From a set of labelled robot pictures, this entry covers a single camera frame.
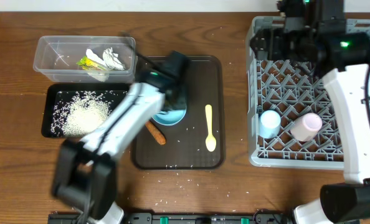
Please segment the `light blue bowl with rice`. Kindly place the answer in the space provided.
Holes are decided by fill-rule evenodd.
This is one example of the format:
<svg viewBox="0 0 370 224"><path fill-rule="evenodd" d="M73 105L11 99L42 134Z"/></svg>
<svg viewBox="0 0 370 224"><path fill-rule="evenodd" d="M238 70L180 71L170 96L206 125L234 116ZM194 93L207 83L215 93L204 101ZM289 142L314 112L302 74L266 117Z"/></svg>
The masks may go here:
<svg viewBox="0 0 370 224"><path fill-rule="evenodd" d="M152 119L163 126L174 126L186 115L186 110L160 111Z"/></svg>

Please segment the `orange carrot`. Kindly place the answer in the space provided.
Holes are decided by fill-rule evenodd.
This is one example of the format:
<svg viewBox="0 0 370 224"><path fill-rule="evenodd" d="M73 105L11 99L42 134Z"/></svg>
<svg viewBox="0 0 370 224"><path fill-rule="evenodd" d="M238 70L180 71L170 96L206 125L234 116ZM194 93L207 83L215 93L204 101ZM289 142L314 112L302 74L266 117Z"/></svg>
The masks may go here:
<svg viewBox="0 0 370 224"><path fill-rule="evenodd" d="M147 121L145 123L145 126L148 129L149 133L152 135L152 137L156 140L156 142L159 145L165 145L166 144L165 136L162 134L162 132L151 121Z"/></svg>

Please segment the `yellow plastic spoon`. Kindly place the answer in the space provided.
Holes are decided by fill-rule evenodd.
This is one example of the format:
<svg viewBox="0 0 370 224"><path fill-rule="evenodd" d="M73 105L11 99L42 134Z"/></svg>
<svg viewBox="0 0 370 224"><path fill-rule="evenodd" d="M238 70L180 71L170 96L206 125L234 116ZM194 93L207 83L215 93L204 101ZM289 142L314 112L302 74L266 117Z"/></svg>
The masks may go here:
<svg viewBox="0 0 370 224"><path fill-rule="evenodd" d="M212 106L205 106L206 124L207 124L207 137L205 144L209 152L213 152L216 149L216 139L212 133Z"/></svg>

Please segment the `white tissue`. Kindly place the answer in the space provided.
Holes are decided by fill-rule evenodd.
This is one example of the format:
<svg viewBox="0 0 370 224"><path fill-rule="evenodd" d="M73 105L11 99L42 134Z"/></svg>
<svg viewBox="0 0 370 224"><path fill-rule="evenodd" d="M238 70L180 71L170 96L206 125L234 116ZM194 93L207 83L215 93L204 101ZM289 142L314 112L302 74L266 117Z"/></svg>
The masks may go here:
<svg viewBox="0 0 370 224"><path fill-rule="evenodd" d="M107 73L107 71L126 70L125 64L119 61L118 54L113 52L112 47L105 49L101 57L95 54L91 49L86 50L85 56L87 56L90 60L93 60L94 62L102 64L108 69L108 70L87 70L87 74L90 75L92 78L96 79L97 81L100 82L107 81L110 76Z"/></svg>

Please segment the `light blue cup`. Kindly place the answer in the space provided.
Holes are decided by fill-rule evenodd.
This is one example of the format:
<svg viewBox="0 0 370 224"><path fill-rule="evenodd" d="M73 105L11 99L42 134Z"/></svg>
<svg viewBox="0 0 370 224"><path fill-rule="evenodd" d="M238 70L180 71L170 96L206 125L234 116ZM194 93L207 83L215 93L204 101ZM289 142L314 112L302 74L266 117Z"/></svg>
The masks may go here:
<svg viewBox="0 0 370 224"><path fill-rule="evenodd" d="M271 139L280 131L281 117L274 110L264 111L259 118L259 136Z"/></svg>

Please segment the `white pink cup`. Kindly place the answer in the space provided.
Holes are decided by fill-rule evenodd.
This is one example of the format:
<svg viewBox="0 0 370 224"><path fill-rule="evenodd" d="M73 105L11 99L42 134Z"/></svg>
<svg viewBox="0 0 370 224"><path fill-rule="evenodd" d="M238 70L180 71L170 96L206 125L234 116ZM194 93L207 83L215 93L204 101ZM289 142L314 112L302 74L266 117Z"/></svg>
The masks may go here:
<svg viewBox="0 0 370 224"><path fill-rule="evenodd" d="M290 133L301 142L312 140L323 125L321 118L315 113L307 113L299 117L295 122Z"/></svg>

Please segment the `yellow green snack wrapper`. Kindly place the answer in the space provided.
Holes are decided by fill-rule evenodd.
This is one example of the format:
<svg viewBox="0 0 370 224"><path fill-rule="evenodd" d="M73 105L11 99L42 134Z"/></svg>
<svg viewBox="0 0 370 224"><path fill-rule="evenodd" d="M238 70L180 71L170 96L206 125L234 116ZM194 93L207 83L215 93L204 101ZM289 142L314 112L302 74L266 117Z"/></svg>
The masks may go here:
<svg viewBox="0 0 370 224"><path fill-rule="evenodd" d="M83 56L77 62L77 65L79 65L83 70L108 70L105 66L90 60L87 56Z"/></svg>

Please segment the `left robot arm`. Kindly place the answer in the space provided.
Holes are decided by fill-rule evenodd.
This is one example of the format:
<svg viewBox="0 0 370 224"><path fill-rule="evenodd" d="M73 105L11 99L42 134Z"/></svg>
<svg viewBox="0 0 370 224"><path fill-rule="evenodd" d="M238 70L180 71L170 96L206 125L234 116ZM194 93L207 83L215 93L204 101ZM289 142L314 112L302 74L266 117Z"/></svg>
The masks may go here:
<svg viewBox="0 0 370 224"><path fill-rule="evenodd" d="M97 129L60 146L52 195L80 211L69 223L120 223L116 200L116 164L143 126L162 111L187 105L183 76L190 59L172 51L161 63L146 59L128 94Z"/></svg>

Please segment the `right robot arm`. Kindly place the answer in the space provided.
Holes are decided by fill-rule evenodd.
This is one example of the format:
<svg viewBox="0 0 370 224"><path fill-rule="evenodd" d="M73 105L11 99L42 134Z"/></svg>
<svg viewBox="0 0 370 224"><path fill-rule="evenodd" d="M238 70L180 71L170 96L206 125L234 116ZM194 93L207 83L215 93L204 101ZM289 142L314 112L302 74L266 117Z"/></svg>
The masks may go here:
<svg viewBox="0 0 370 224"><path fill-rule="evenodd" d="M315 64L333 105L343 147L344 182L293 211L295 223L347 223L370 218L370 37L348 32L342 1L282 0L282 28L249 42L259 60Z"/></svg>

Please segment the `grey dishwasher rack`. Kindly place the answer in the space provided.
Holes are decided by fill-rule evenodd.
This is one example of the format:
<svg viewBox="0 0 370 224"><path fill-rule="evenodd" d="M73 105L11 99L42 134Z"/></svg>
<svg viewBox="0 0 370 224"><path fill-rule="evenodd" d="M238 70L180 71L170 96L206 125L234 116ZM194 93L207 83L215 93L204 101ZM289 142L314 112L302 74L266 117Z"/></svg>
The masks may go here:
<svg viewBox="0 0 370 224"><path fill-rule="evenodd" d="M289 60L257 60L246 46L249 88L247 112L249 161L256 167L341 170L343 150L334 110L320 79L311 76L312 64ZM280 115L279 133L259 135L259 117L274 110ZM300 142L290 133L295 120L307 113L323 122L319 133Z"/></svg>

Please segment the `clear plastic waste bin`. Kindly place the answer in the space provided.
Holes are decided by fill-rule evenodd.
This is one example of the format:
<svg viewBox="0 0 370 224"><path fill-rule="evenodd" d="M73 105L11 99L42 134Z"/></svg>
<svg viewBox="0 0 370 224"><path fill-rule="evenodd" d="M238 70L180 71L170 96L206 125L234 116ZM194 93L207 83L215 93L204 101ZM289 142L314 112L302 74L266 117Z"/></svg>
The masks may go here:
<svg viewBox="0 0 370 224"><path fill-rule="evenodd" d="M51 35L39 39L33 69L53 82L73 83L131 83L135 80L137 56L129 48L135 46L132 37ZM105 82L97 81L87 74L77 62L91 49L99 57L107 48L113 48L126 70L107 71L110 75Z"/></svg>

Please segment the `brown serving tray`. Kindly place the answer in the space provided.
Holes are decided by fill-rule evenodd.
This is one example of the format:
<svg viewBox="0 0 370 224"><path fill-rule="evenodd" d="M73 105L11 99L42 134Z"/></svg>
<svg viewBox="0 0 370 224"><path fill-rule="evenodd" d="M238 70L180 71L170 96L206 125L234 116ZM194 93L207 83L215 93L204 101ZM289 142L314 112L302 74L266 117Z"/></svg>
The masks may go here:
<svg viewBox="0 0 370 224"><path fill-rule="evenodd" d="M163 133L166 144L156 142L143 128L133 143L131 160L139 169L215 169L225 159L225 122L221 63L214 56L190 56L184 76L187 88L187 111L172 126L151 122ZM208 151L205 106L212 106L214 151Z"/></svg>

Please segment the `pile of white rice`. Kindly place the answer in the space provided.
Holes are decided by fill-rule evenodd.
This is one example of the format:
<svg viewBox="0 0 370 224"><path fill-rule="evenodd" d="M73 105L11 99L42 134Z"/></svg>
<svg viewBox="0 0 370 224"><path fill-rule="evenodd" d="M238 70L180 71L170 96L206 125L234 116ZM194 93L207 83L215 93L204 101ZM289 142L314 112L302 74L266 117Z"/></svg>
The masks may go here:
<svg viewBox="0 0 370 224"><path fill-rule="evenodd" d="M51 138L80 137L97 129L126 96L126 90L60 91L46 130Z"/></svg>

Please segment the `black rectangular tray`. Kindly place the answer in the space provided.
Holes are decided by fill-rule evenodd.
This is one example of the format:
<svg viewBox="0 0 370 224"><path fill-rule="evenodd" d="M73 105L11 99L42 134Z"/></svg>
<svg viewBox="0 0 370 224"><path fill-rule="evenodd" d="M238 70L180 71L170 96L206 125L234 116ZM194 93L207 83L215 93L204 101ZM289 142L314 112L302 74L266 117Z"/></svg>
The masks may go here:
<svg viewBox="0 0 370 224"><path fill-rule="evenodd" d="M92 98L113 111L124 99L130 86L126 83L56 83L47 90L41 133L45 138L63 138L62 126L75 100Z"/></svg>

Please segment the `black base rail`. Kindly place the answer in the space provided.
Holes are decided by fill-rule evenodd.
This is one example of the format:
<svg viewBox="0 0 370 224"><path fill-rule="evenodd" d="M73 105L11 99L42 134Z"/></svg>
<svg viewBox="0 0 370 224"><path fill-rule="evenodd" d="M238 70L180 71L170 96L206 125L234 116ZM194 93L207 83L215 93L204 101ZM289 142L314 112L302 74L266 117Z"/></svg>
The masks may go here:
<svg viewBox="0 0 370 224"><path fill-rule="evenodd" d="M261 210L253 215L153 214L150 212L127 213L120 207L113 207L101 220L89 218L88 222L121 224L292 224L293 220L282 213Z"/></svg>

